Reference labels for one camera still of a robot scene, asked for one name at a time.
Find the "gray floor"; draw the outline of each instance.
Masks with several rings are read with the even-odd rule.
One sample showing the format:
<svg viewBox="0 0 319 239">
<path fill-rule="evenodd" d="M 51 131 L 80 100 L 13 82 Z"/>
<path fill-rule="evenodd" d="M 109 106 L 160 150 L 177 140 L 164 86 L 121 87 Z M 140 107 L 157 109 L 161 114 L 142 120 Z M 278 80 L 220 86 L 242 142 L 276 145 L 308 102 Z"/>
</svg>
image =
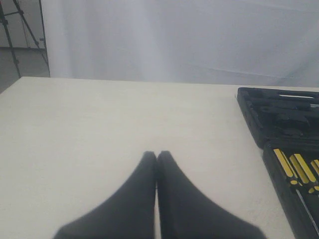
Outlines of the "gray floor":
<svg viewBox="0 0 319 239">
<path fill-rule="evenodd" d="M 16 49 L 22 76 L 49 77 L 49 70 L 41 54 L 34 49 Z M 0 93 L 18 80 L 9 49 L 0 48 Z"/>
</svg>

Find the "table surface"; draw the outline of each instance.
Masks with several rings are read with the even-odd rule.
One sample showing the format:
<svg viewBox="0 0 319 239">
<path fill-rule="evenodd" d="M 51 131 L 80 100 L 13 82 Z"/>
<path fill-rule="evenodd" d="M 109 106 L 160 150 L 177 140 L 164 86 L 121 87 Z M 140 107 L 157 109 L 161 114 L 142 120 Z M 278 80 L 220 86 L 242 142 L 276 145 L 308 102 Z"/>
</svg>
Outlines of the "table surface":
<svg viewBox="0 0 319 239">
<path fill-rule="evenodd" d="M 293 239 L 238 87 L 21 78 L 0 94 L 0 238 L 52 238 L 111 196 L 144 151 L 169 150 L 215 203 L 269 239 Z"/>
</svg>

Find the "black tool case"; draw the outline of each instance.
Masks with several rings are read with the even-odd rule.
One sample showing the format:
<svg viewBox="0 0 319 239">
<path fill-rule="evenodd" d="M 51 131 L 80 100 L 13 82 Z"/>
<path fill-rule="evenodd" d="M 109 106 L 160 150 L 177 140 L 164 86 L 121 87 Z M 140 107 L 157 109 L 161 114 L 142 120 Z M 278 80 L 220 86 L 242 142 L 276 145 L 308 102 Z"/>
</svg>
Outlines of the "black tool case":
<svg viewBox="0 0 319 239">
<path fill-rule="evenodd" d="M 239 88 L 237 100 L 256 144 L 264 149 L 264 163 L 295 237 L 319 239 L 318 193 L 298 187 L 302 202 L 274 152 L 301 154 L 308 166 L 319 159 L 319 93 Z"/>
</svg>

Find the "tripod leg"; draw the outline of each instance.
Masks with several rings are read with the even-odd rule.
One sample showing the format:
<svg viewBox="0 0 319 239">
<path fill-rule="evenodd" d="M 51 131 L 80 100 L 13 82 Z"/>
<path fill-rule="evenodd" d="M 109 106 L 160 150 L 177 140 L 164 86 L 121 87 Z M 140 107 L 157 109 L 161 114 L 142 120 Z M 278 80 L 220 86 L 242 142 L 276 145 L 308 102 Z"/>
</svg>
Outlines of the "tripod leg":
<svg viewBox="0 0 319 239">
<path fill-rule="evenodd" d="M 17 71 L 17 73 L 19 75 L 19 78 L 21 78 L 21 73 L 20 73 L 20 69 L 19 69 L 19 66 L 18 66 L 19 61 L 16 58 L 16 55 L 15 55 L 15 52 L 14 52 L 14 48 L 13 48 L 13 45 L 12 45 L 10 33 L 9 33 L 9 30 L 8 30 L 8 26 L 7 26 L 8 25 L 8 21 L 4 17 L 4 12 L 3 12 L 3 9 L 2 9 L 1 3 L 0 3 L 0 22 L 3 24 L 4 31 L 5 31 L 6 37 L 8 39 L 9 47 L 10 47 L 10 50 L 11 50 L 11 55 L 12 55 L 12 58 L 13 58 L 13 63 L 15 65 L 15 68 L 16 68 L 16 71 Z"/>
<path fill-rule="evenodd" d="M 22 18 L 22 20 L 23 20 L 23 22 L 24 22 L 26 28 L 28 29 L 28 31 L 29 31 L 29 33 L 30 33 L 30 35 L 31 35 L 31 37 L 32 37 L 32 39 L 33 39 L 33 41 L 34 41 L 34 44 L 35 44 L 36 47 L 38 48 L 38 50 L 39 50 L 39 52 L 40 52 L 40 54 L 41 54 L 41 56 L 42 56 L 44 62 L 45 62 L 46 65 L 49 67 L 48 60 L 45 58 L 43 52 L 41 51 L 41 48 L 39 47 L 39 42 L 36 40 L 35 36 L 33 35 L 33 32 L 32 32 L 32 30 L 31 30 L 31 28 L 30 28 L 28 22 L 26 21 L 24 15 L 23 15 L 24 12 L 21 10 L 20 5 L 18 4 L 18 2 L 17 2 L 16 0 L 12 0 L 12 1 L 13 1 L 14 5 L 15 5 L 16 9 L 18 10 L 18 12 L 19 12 L 19 14 L 20 14 L 20 16 L 21 16 L 21 18 Z"/>
</svg>

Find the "tripod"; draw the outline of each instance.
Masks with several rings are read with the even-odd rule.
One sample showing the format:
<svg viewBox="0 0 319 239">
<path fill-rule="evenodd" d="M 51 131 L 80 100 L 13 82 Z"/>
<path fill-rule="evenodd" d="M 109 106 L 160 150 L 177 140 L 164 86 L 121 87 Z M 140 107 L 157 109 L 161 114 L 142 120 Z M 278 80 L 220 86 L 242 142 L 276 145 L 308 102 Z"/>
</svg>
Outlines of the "tripod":
<svg viewBox="0 0 319 239">
<path fill-rule="evenodd" d="M 34 41 L 34 44 L 36 45 L 38 51 L 40 52 L 45 64 L 49 67 L 49 64 L 48 64 L 48 60 L 45 58 L 43 52 L 41 51 L 40 47 L 39 47 L 39 42 L 35 39 L 35 36 L 33 35 L 33 32 L 28 24 L 28 22 L 26 21 L 25 17 L 24 17 L 24 12 L 21 10 L 20 8 L 20 5 L 18 4 L 18 2 L 16 0 L 12 0 L 15 7 L 16 7 L 16 10 L 17 11 L 14 11 L 14 12 L 11 12 L 11 13 L 7 13 L 5 14 L 4 11 L 3 11 L 3 7 L 2 7 L 2 4 L 1 4 L 1 1 L 0 1 L 0 23 L 2 23 L 3 27 L 4 27 L 4 30 L 5 30 L 5 34 L 6 34 L 6 38 L 8 40 L 8 44 L 9 44 L 9 48 L 10 48 L 10 51 L 11 51 L 11 55 L 12 55 L 12 59 L 13 59 L 13 63 L 15 65 L 15 68 L 16 68 L 16 71 L 19 75 L 19 78 L 21 77 L 21 73 L 20 73 L 20 69 L 19 69 L 19 60 L 17 59 L 16 57 L 16 54 L 15 54 L 15 51 L 14 51 L 14 48 L 13 48 L 13 45 L 12 45 L 12 40 L 11 40 L 11 37 L 10 37 L 10 33 L 9 33 L 9 30 L 8 30 L 8 20 L 5 18 L 5 16 L 9 16 L 9 15 L 13 15 L 13 14 L 19 14 L 21 16 L 21 19 L 23 20 L 26 28 L 28 29 L 29 33 L 30 33 L 30 36 L 32 37 L 33 41 Z"/>
</svg>

